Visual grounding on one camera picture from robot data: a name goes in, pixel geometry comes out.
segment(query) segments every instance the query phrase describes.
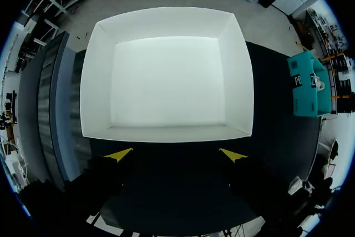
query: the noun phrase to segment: black table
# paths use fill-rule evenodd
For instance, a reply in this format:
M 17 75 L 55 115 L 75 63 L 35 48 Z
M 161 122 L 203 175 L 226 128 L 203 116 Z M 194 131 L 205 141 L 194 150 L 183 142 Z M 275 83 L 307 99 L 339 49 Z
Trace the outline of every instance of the black table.
M 287 56 L 247 42 L 254 79 L 251 137 L 198 143 L 131 143 L 91 139 L 93 155 L 134 148 L 136 162 L 123 192 L 106 207 L 119 226 L 139 233 L 192 236 L 243 224 L 256 214 L 229 191 L 218 148 L 261 158 L 288 183 L 306 179 L 316 155 L 320 118 L 292 114 Z

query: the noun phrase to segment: teal box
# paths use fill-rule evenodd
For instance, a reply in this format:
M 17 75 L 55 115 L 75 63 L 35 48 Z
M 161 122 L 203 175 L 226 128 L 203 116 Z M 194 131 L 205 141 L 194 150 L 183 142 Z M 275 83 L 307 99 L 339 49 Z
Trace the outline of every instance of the teal box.
M 302 117 L 320 117 L 332 110 L 328 70 L 310 52 L 304 51 L 288 60 L 293 91 L 293 114 Z M 325 87 L 317 91 L 315 76 Z

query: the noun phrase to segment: cardboard box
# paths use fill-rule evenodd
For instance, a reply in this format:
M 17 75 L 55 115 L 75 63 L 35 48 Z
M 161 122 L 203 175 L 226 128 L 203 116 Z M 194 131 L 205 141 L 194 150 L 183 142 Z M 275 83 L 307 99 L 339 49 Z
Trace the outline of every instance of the cardboard box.
M 165 7 L 95 25 L 83 65 L 83 136 L 198 142 L 250 136 L 253 75 L 232 13 Z

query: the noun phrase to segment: concrete floor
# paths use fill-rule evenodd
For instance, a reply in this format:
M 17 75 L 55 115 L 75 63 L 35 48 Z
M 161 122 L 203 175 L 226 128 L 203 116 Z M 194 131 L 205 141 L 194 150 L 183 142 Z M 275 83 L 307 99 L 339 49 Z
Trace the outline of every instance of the concrete floor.
M 166 6 L 202 7 L 234 13 L 246 41 L 287 56 L 302 52 L 302 48 L 295 43 L 300 41 L 296 31 L 285 14 L 273 6 L 263 8 L 258 3 L 245 0 L 82 0 L 73 7 L 77 8 L 74 14 L 62 15 L 58 25 L 62 31 L 70 33 L 68 46 L 79 52 L 87 48 L 97 21 L 125 12 Z M 179 18 L 171 18 L 171 23 L 177 19 Z M 254 236 L 263 222 L 262 218 L 257 218 L 244 224 L 245 236 Z M 106 225 L 101 218 L 95 225 L 114 234 L 121 233 L 120 229 Z M 236 229 L 231 230 L 232 236 L 236 234 Z

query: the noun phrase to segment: white wall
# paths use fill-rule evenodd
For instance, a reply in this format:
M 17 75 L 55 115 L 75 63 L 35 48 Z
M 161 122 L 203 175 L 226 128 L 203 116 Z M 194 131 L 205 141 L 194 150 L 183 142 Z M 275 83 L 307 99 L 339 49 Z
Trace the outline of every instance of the white wall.
M 329 25 L 339 25 L 332 8 L 328 5 L 326 0 L 317 0 L 310 8 L 314 9 L 318 14 L 323 15 L 328 20 Z
M 291 16 L 295 19 L 304 21 L 306 18 L 306 9 L 311 5 L 315 4 L 318 0 L 307 0 L 303 3 L 299 8 L 297 8 L 294 12 L 292 12 Z
M 0 78 L 3 78 L 3 73 L 6 65 L 6 60 L 9 57 L 7 69 L 14 71 L 17 63 L 18 52 L 26 37 L 23 25 L 14 22 L 8 38 L 2 48 L 0 56 Z
M 351 83 L 355 84 L 355 74 L 348 74 Z M 333 163 L 336 165 L 332 178 L 332 187 L 343 184 L 349 171 L 351 161 L 355 151 L 355 114 L 340 114 L 338 118 L 327 120 L 322 128 L 321 142 L 330 143 L 333 139 L 338 140 L 339 155 L 335 157 Z

